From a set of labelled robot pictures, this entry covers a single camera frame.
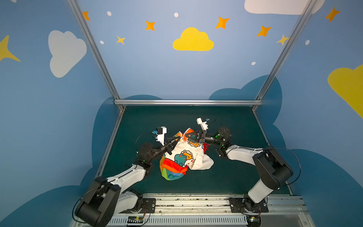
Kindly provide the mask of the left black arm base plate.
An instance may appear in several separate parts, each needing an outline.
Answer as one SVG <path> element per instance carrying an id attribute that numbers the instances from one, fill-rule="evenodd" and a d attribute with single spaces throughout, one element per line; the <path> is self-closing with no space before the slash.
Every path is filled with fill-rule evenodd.
<path id="1" fill-rule="evenodd" d="M 138 201 L 135 208 L 130 210 L 123 211 L 122 213 L 134 213 L 134 214 L 143 214 L 143 213 L 155 213 L 156 209 L 156 199 L 155 198 L 144 198 L 141 201 Z"/>

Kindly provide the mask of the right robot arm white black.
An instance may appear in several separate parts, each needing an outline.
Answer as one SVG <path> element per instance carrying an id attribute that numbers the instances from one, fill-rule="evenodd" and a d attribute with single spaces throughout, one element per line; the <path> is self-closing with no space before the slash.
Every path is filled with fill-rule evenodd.
<path id="1" fill-rule="evenodd" d="M 291 166 L 278 152 L 278 148 L 248 148 L 230 143 L 232 134 L 222 126 L 214 134 L 206 130 L 188 132 L 187 139 L 193 142 L 214 145 L 222 158 L 244 162 L 256 167 L 260 179 L 244 196 L 244 207 L 251 211 L 264 205 L 265 199 L 274 191 L 287 186 L 294 175 Z"/>

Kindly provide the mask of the rainbow and white kids jacket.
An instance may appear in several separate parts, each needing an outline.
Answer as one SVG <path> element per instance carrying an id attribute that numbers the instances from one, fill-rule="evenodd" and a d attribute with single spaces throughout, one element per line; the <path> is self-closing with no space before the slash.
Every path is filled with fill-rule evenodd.
<path id="1" fill-rule="evenodd" d="M 178 132 L 176 136 L 181 139 L 172 154 L 166 152 L 160 160 L 161 175 L 168 181 L 182 178 L 188 170 L 207 170 L 214 164 L 213 159 L 205 154 L 209 145 L 188 139 L 185 134 L 189 132 L 193 132 L 193 129 L 188 128 L 184 133 Z"/>

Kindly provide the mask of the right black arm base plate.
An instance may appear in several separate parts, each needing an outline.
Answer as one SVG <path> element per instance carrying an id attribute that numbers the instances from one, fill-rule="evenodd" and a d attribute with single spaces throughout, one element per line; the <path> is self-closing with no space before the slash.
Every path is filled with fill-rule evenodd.
<path id="1" fill-rule="evenodd" d="M 244 197 L 230 197 L 228 199 L 232 213 L 268 213 L 268 206 L 266 199 L 259 203 L 255 203 L 250 198 Z"/>

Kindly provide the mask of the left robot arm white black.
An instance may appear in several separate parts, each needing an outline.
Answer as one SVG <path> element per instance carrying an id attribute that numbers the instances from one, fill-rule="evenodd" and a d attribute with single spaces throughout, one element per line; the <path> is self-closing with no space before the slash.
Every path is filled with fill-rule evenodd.
<path id="1" fill-rule="evenodd" d="M 164 145 L 158 148 L 146 142 L 128 170 L 108 178 L 95 178 L 88 191 L 75 203 L 71 213 L 73 220 L 92 227 L 105 227 L 113 215 L 136 208 L 142 194 L 127 189 L 149 174 L 155 159 L 165 153 L 171 154 L 180 139 L 180 136 L 166 138 Z"/>

